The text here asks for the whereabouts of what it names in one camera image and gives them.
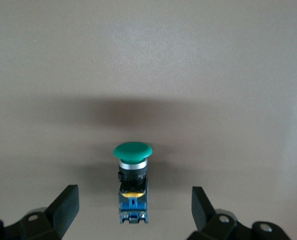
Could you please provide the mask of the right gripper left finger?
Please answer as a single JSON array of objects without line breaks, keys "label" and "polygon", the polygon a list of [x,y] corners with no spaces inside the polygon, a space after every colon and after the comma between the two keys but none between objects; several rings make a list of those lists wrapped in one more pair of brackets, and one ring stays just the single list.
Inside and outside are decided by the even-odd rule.
[{"label": "right gripper left finger", "polygon": [[79,188],[68,185],[48,206],[30,210],[5,226],[0,220],[0,240],[61,240],[79,212]]}]

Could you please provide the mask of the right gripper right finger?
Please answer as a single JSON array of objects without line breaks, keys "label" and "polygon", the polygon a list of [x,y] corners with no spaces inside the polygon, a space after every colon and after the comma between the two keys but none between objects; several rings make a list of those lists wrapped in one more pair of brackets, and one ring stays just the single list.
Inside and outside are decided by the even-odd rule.
[{"label": "right gripper right finger", "polygon": [[256,221],[248,228],[235,215],[226,210],[214,209],[200,186],[192,188],[191,213],[197,230],[189,240],[289,240],[290,237],[278,225]]}]

